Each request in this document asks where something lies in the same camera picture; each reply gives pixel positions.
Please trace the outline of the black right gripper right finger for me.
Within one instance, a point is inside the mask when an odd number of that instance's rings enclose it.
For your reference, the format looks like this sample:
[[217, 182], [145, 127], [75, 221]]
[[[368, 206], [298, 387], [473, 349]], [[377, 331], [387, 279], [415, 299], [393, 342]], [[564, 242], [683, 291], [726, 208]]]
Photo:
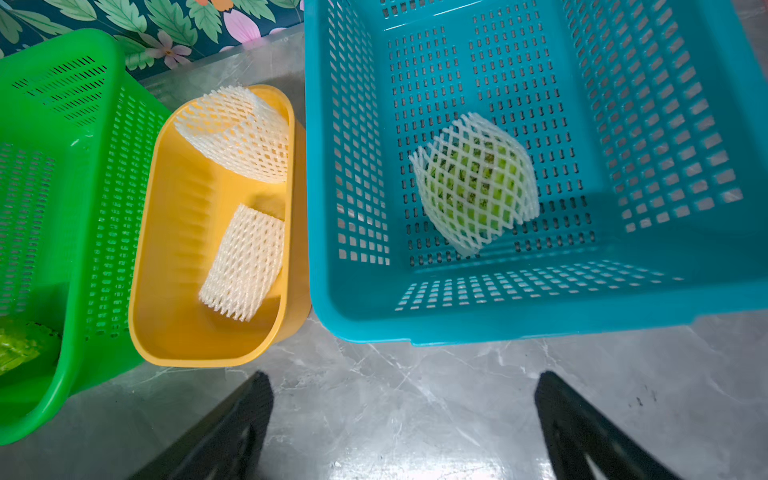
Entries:
[[534, 401], [556, 478], [593, 479], [593, 467], [607, 479], [678, 477], [555, 372], [540, 375]]

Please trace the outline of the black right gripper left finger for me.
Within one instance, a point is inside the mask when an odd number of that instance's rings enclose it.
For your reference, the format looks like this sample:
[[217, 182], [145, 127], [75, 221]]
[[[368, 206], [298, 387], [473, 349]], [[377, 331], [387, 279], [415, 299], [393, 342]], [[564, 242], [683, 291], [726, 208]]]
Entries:
[[133, 479], [256, 479], [274, 406], [269, 377], [255, 372]]

